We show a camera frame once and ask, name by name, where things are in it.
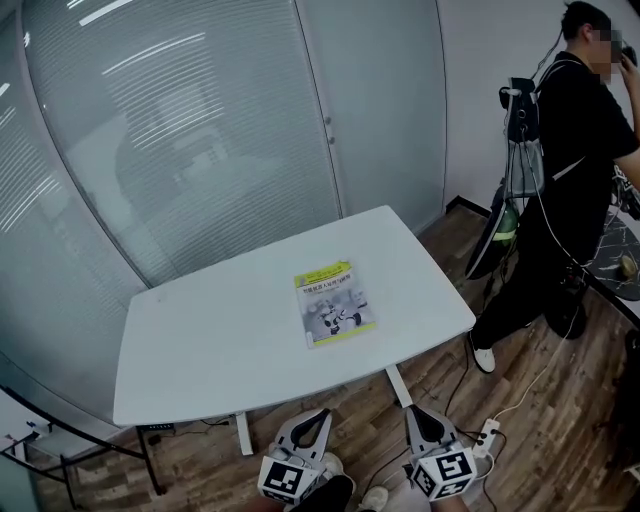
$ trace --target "white wall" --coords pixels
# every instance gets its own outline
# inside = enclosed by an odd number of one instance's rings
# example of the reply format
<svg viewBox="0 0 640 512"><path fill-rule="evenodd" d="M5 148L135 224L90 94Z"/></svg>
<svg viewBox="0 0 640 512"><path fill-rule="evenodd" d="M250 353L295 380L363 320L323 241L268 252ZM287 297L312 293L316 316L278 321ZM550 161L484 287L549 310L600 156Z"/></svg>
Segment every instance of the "white wall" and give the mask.
<svg viewBox="0 0 640 512"><path fill-rule="evenodd" d="M640 17L627 0L591 3L640 51ZM460 195L488 207L505 164L498 90L511 76L533 74L560 32L566 7L564 0L439 0L439 7L448 100L445 199ZM564 48L562 40L558 49ZM619 76L611 91L631 119Z"/></svg>

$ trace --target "frosted glass partition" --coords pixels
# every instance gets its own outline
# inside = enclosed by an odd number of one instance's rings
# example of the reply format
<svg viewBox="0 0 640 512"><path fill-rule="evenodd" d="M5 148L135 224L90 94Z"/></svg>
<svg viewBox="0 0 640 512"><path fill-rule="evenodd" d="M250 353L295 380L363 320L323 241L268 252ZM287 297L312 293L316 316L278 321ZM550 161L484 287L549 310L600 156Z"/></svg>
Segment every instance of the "frosted glass partition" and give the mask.
<svg viewBox="0 0 640 512"><path fill-rule="evenodd" d="M446 104L435 0L297 0L345 213L390 205L414 231L442 212Z"/></svg>
<svg viewBox="0 0 640 512"><path fill-rule="evenodd" d="M69 169L152 285L338 218L289 0L28 0L24 15Z"/></svg>
<svg viewBox="0 0 640 512"><path fill-rule="evenodd" d="M0 25L0 352L110 420L129 300L144 288L105 248L48 157L15 42L11 16Z"/></svg>

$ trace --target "table top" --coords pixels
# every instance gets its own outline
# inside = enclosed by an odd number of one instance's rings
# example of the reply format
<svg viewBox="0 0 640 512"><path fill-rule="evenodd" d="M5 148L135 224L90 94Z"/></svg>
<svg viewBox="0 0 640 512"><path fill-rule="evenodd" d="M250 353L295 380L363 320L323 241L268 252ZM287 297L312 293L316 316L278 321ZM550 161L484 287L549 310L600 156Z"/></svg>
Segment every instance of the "table top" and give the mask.
<svg viewBox="0 0 640 512"><path fill-rule="evenodd" d="M349 261L377 326L308 348L294 276ZM120 351L119 425L191 421L323 391L471 329L475 316L388 206L135 296Z"/></svg>
<svg viewBox="0 0 640 512"><path fill-rule="evenodd" d="M620 258L626 254L640 265L640 242L631 229L619 218L607 213L606 231L600 239L600 245L593 262L589 265L591 272L609 290L618 297L640 300L640 278L624 279L620 274Z"/></svg>

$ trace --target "shoe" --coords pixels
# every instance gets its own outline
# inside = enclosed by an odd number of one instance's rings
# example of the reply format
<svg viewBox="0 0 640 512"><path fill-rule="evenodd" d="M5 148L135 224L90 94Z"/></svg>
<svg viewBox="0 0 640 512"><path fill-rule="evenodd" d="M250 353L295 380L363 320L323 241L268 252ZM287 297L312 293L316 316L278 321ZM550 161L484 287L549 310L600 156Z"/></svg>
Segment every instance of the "shoe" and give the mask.
<svg viewBox="0 0 640 512"><path fill-rule="evenodd" d="M325 470L322 473L322 476L328 480L331 480L334 476L343 475L346 476L349 480L351 480L351 484L353 485L353 491L351 494L356 492L356 482L349 475L345 475L344 466L342 465L342 461L338 458L337 455L333 453L326 452L322 457L322 462L324 464Z"/></svg>
<svg viewBox="0 0 640 512"><path fill-rule="evenodd" d="M387 505L387 501L389 501L389 491L379 485L372 487L362 497L362 501L358 505L358 511L373 510L374 512L380 512Z"/></svg>
<svg viewBox="0 0 640 512"><path fill-rule="evenodd" d="M493 350L476 349L473 346L471 333L469 333L467 339L469 340L469 345L471 345L473 360L476 362L476 365L478 366L480 371L487 374L493 373L493 370L496 369L496 359L495 357L493 357Z"/></svg>

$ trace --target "book cover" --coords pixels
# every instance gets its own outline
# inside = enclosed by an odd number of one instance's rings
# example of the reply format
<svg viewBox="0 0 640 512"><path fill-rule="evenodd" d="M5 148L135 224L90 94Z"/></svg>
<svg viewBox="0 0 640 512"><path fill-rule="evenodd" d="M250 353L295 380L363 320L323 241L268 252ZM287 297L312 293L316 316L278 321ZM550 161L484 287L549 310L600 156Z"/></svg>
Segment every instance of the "book cover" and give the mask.
<svg viewBox="0 0 640 512"><path fill-rule="evenodd" d="M296 276L295 285L309 347L375 327L371 307L349 262Z"/></svg>

